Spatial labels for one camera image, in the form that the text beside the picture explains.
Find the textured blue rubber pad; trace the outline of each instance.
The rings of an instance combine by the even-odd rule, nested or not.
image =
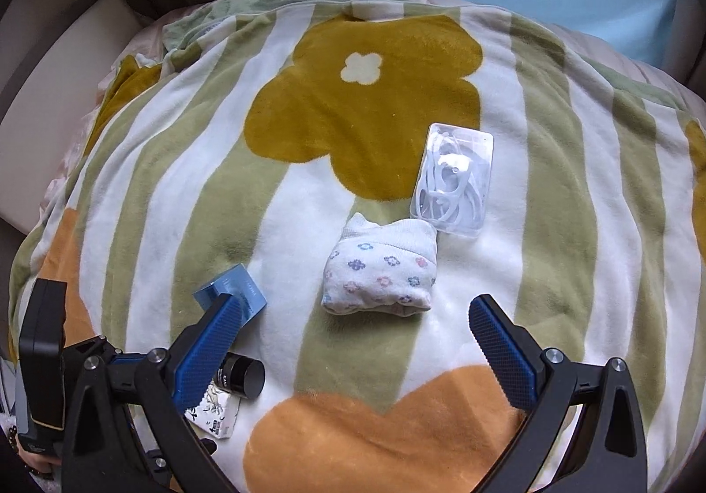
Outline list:
[[[510,405],[524,411],[534,409],[537,403],[534,370],[483,300],[476,298],[471,303],[468,324]]]
[[[230,296],[174,372],[172,400],[178,411],[186,411],[201,402],[240,326],[240,303]]]

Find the black cylindrical container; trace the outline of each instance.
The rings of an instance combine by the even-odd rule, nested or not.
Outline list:
[[[241,398],[255,399],[265,385],[265,366],[257,359],[228,352],[213,382]]]

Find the blue flower print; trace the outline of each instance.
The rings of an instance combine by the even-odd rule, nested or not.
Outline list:
[[[348,267],[357,272],[358,270],[362,270],[365,267],[365,264],[363,264],[361,260],[351,260],[348,262]]]

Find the floral sock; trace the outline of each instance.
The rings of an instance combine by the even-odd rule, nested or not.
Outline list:
[[[321,304],[328,312],[426,312],[436,281],[436,230],[409,218],[380,226],[357,212],[328,257],[323,277]]]

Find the transparent plastic box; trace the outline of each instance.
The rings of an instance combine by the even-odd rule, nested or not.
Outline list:
[[[485,220],[492,164],[491,134],[432,124],[409,214],[441,232],[477,237]]]

